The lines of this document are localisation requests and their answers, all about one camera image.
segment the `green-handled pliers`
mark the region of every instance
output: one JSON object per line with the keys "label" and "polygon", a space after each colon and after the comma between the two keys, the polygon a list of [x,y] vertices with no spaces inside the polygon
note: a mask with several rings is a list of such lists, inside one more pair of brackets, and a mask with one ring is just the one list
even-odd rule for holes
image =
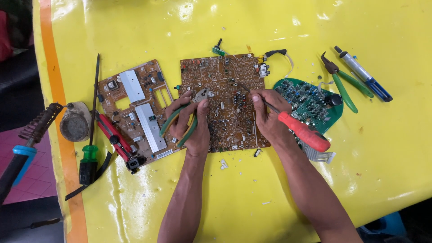
{"label": "green-handled pliers", "polygon": [[374,94],[369,90],[369,88],[361,81],[358,81],[357,79],[351,77],[350,75],[342,72],[339,70],[339,67],[334,64],[333,62],[329,61],[324,55],[326,52],[324,52],[321,56],[321,60],[324,62],[324,66],[327,69],[327,71],[331,74],[333,77],[334,82],[336,83],[336,87],[339,90],[340,95],[342,96],[343,101],[345,104],[354,112],[358,113],[359,110],[354,105],[353,101],[349,97],[345,87],[343,86],[342,82],[340,81],[340,78],[337,76],[339,74],[343,79],[348,81],[350,84],[352,84],[354,87],[356,87],[358,90],[360,90],[363,94],[373,98]]}
{"label": "green-handled pliers", "polygon": [[[205,88],[202,89],[200,91],[197,92],[197,94],[195,95],[195,97],[193,99],[191,99],[192,102],[200,102],[203,99],[207,99],[209,95],[209,89]],[[169,130],[169,128],[171,127],[171,125],[177,121],[179,115],[180,115],[180,111],[183,110],[184,108],[186,108],[188,105],[190,105],[191,103],[188,103],[186,105],[182,105],[180,108],[178,108],[174,113],[172,113],[168,119],[166,120],[166,122],[164,123],[164,125],[161,128],[161,131],[159,132],[159,136],[160,137],[164,137],[166,132]],[[177,147],[181,147],[183,146],[183,144],[186,142],[186,140],[189,139],[189,137],[192,135],[192,133],[194,132],[195,128],[198,125],[198,120],[197,120],[197,114],[196,111],[194,112],[194,114],[192,115],[192,121],[190,126],[187,128],[186,132],[183,134],[183,136],[177,141],[177,143],[175,144]]]}

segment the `blue handle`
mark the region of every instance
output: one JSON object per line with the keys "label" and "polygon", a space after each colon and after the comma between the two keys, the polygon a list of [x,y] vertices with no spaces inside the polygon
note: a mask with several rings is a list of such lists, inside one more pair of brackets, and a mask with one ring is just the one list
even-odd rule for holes
{"label": "blue handle", "polygon": [[385,102],[393,100],[393,97],[374,78],[369,78],[365,83]]}
{"label": "blue handle", "polygon": [[16,145],[12,149],[14,154],[21,154],[28,156],[27,161],[25,162],[24,166],[22,167],[21,171],[19,172],[18,176],[16,177],[15,181],[13,182],[12,186],[18,185],[21,178],[24,176],[25,172],[29,168],[30,164],[32,163],[33,158],[35,157],[37,153],[37,149],[33,147],[26,147],[21,145]]}

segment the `red-handled screwdriver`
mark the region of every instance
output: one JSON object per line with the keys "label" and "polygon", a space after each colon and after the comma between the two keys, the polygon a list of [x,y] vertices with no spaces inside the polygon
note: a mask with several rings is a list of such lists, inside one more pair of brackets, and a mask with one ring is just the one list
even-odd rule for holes
{"label": "red-handled screwdriver", "polygon": [[[248,88],[246,88],[243,84],[238,83],[243,89],[251,92]],[[263,98],[263,102],[270,109],[274,110],[277,114],[277,119],[287,125],[294,133],[300,138],[303,142],[309,145],[311,148],[315,149],[318,152],[325,152],[330,148],[330,142],[316,130],[313,130],[312,127],[306,125],[305,123],[301,123],[299,120],[290,116],[288,112],[280,112],[271,104],[267,103]]]}

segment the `power supply board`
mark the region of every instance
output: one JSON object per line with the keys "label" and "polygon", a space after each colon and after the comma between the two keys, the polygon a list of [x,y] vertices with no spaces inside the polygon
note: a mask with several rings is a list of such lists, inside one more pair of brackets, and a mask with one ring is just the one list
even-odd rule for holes
{"label": "power supply board", "polygon": [[279,80],[273,89],[291,104],[292,117],[321,134],[342,116],[342,98],[333,92],[321,89],[321,94],[315,85],[294,78]]}
{"label": "power supply board", "polygon": [[[129,108],[119,109],[116,101],[126,97],[130,101]],[[175,146],[170,134],[159,137],[159,130],[166,120],[165,107],[173,102],[173,98],[157,60],[100,81],[98,98],[107,119],[131,146],[132,156],[145,157],[142,165],[182,149]]]}
{"label": "power supply board", "polygon": [[270,72],[262,56],[253,54],[185,59],[180,61],[181,85],[178,95],[209,88],[207,122],[210,129],[209,153],[270,147],[258,130],[255,109],[248,92],[264,89],[264,77]]}

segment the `forearm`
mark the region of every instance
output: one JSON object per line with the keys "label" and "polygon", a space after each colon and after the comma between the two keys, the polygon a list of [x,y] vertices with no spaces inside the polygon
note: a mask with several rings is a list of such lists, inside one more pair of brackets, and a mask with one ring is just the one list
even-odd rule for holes
{"label": "forearm", "polygon": [[297,144],[276,145],[275,149],[285,169],[291,195],[317,233],[339,228],[353,230],[339,199]]}
{"label": "forearm", "polygon": [[202,184],[207,153],[194,157],[186,151],[177,186],[159,230],[158,243],[191,243],[201,219]]}

